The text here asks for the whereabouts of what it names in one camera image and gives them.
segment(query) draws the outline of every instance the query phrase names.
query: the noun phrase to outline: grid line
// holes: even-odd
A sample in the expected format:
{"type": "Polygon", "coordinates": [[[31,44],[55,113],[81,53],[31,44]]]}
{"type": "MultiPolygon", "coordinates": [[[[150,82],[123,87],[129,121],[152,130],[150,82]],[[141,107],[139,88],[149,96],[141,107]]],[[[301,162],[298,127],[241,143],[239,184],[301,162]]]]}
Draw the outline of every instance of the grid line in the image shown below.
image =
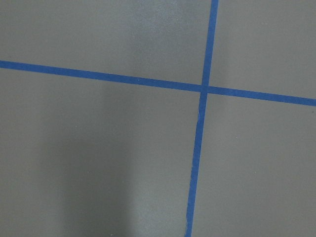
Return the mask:
{"type": "MultiPolygon", "coordinates": [[[[116,75],[116,74],[51,67],[51,66],[29,64],[29,63],[19,63],[19,62],[0,60],[0,68],[26,71],[26,72],[43,73],[43,74],[61,75],[61,76],[67,76],[67,77],[104,80],[104,81],[120,82],[120,83],[127,83],[127,84],[136,84],[136,85],[153,86],[153,87],[176,89],[176,90],[201,92],[201,85],[198,85],[198,84],[159,80],[159,79],[130,77],[130,76],[123,76],[123,75],[116,75]]],[[[290,104],[316,106],[316,99],[313,99],[313,98],[272,94],[272,93],[257,92],[257,91],[250,91],[250,90],[240,90],[240,89],[209,86],[207,93],[217,94],[217,95],[226,95],[226,96],[235,96],[235,97],[244,97],[244,98],[250,98],[250,99],[257,99],[257,100],[277,101],[277,102],[284,102],[284,103],[290,103],[290,104]]]]}
{"type": "Polygon", "coordinates": [[[213,46],[214,46],[214,39],[215,39],[217,8],[218,8],[218,0],[212,0],[211,9],[209,13],[202,84],[201,84],[201,91],[200,91],[199,104],[198,104],[198,119],[197,119],[197,127],[196,127],[195,141],[194,141],[191,179],[190,179],[190,188],[189,188],[189,195],[188,195],[187,226],[186,226],[186,232],[184,235],[185,237],[191,237],[192,228],[193,228],[194,208],[195,208],[197,185],[198,185],[199,161],[200,161],[200,156],[201,156],[205,110],[206,110],[206,103],[207,103],[208,85],[209,85],[209,80],[210,80],[213,46]]]}

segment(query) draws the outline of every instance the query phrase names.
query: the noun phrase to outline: blue tape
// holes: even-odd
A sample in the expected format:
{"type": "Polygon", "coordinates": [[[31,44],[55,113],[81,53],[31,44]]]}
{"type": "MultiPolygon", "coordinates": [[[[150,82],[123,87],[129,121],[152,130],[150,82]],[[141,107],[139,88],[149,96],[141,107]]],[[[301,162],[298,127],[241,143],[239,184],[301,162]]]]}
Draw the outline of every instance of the blue tape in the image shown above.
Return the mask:
{"type": "Polygon", "coordinates": [[[270,93],[255,92],[255,91],[248,91],[248,90],[237,90],[237,89],[210,86],[208,88],[208,93],[217,94],[217,95],[244,97],[244,98],[251,98],[251,99],[258,99],[258,100],[277,101],[277,102],[284,102],[284,103],[291,103],[291,104],[298,104],[298,105],[316,106],[316,99],[295,97],[295,96],[289,96],[289,95],[270,94],[270,93]]]}
{"type": "Polygon", "coordinates": [[[0,68],[200,92],[200,85],[0,60],[0,68]]]}
{"type": "Polygon", "coordinates": [[[199,160],[200,160],[201,147],[202,147],[204,118],[205,118],[207,93],[208,93],[207,90],[208,90],[211,64],[212,64],[217,8],[218,8],[218,0],[212,0],[209,23],[208,23],[208,31],[207,31],[207,41],[206,41],[205,58],[204,58],[204,66],[203,66],[201,93],[200,93],[199,105],[198,105],[198,119],[197,119],[196,136],[195,136],[193,159],[192,159],[191,180],[190,180],[190,189],[189,189],[188,206],[187,206],[187,228],[186,228],[186,233],[184,235],[185,237],[191,237],[192,227],[193,227],[194,208],[195,208],[197,184],[198,184],[198,169],[199,169],[199,160]]]}
{"type": "MultiPolygon", "coordinates": [[[[57,68],[57,67],[50,67],[50,66],[43,66],[43,65],[36,65],[36,64],[17,63],[17,62],[9,62],[9,61],[0,60],[0,68],[201,92],[201,85],[196,85],[196,84],[182,83],[182,82],[176,82],[176,81],[157,80],[157,79],[137,78],[137,77],[90,72],[90,71],[83,71],[83,70],[76,70],[76,69],[57,68]]],[[[229,88],[215,87],[215,86],[210,86],[207,92],[210,94],[217,94],[217,95],[228,95],[228,96],[258,99],[258,100],[268,100],[268,101],[277,101],[277,102],[299,104],[299,105],[316,106],[316,99],[295,97],[295,96],[289,96],[289,95],[278,95],[278,94],[270,94],[270,93],[248,91],[248,90],[229,89],[229,88]]]]}

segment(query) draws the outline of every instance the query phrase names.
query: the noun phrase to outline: blue painter's tape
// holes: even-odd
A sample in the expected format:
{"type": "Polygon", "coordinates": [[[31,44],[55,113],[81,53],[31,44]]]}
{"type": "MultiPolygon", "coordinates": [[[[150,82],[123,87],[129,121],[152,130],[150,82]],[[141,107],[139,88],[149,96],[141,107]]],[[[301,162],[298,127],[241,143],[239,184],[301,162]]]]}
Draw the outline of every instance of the blue painter's tape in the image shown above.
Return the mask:
{"type": "Polygon", "coordinates": [[[187,206],[187,228],[186,228],[185,237],[191,237],[192,227],[193,227],[194,208],[195,208],[197,184],[198,184],[198,169],[199,169],[199,160],[200,160],[201,147],[202,147],[204,118],[205,118],[205,110],[206,110],[206,102],[207,102],[207,89],[208,89],[211,64],[212,64],[217,8],[218,8],[218,0],[212,0],[209,23],[208,23],[208,31],[207,31],[207,41],[206,41],[206,49],[205,49],[201,93],[200,93],[199,106],[198,106],[198,119],[197,119],[196,136],[195,136],[193,159],[192,159],[191,180],[190,180],[190,189],[189,189],[188,206],[187,206]]]}
{"type": "Polygon", "coordinates": [[[8,62],[8,61],[0,61],[0,68],[15,69],[15,70],[22,70],[22,71],[36,72],[36,73],[62,75],[62,76],[69,76],[69,77],[76,77],[76,78],[87,78],[87,79],[114,81],[114,82],[121,82],[121,83],[128,83],[128,84],[155,86],[155,87],[161,87],[161,88],[187,90],[187,91],[195,91],[195,92],[200,92],[200,89],[201,89],[200,85],[190,84],[190,83],[157,80],[157,79],[147,79],[147,78],[137,78],[137,77],[121,76],[121,75],[108,74],[108,73],[97,73],[97,72],[90,72],[90,71],[83,71],[83,70],[57,68],[57,67],[27,64],[27,63],[8,62]]]}
{"type": "Polygon", "coordinates": [[[295,96],[289,96],[289,95],[270,94],[270,93],[255,92],[255,91],[248,91],[248,90],[237,90],[237,89],[210,86],[208,88],[208,93],[217,94],[217,95],[244,97],[244,98],[251,98],[251,99],[258,99],[258,100],[277,101],[277,102],[284,102],[284,103],[291,103],[291,104],[298,104],[298,105],[316,106],[316,99],[295,97],[295,96]]]}

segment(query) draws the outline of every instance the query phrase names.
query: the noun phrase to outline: gray floor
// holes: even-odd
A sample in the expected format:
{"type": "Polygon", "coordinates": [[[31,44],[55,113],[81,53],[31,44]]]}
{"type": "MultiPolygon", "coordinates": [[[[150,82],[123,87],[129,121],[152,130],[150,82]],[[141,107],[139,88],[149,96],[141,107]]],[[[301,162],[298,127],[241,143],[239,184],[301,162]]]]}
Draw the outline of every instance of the gray floor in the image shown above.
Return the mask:
{"type": "MultiPolygon", "coordinates": [[[[0,60],[201,83],[210,1],[22,1],[0,60]]],[[[316,98],[316,3],[220,0],[212,86],[316,98]]],[[[199,93],[0,69],[0,236],[183,237],[199,93]]],[[[193,237],[316,236],[316,107],[209,95],[193,237]]]]}

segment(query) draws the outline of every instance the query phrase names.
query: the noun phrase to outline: gray painted floor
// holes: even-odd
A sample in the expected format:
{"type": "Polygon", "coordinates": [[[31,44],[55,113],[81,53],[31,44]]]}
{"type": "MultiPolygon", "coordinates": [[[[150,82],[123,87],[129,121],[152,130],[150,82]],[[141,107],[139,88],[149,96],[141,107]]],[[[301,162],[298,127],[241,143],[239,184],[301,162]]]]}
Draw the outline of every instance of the gray painted floor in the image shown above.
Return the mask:
{"type": "MultiPolygon", "coordinates": [[[[0,60],[201,83],[210,1],[0,3],[0,60]]],[[[316,98],[316,3],[220,0],[210,85],[316,98]]],[[[199,93],[0,69],[0,236],[183,237],[199,93]]],[[[193,237],[316,236],[316,107],[209,95],[193,237]]]]}

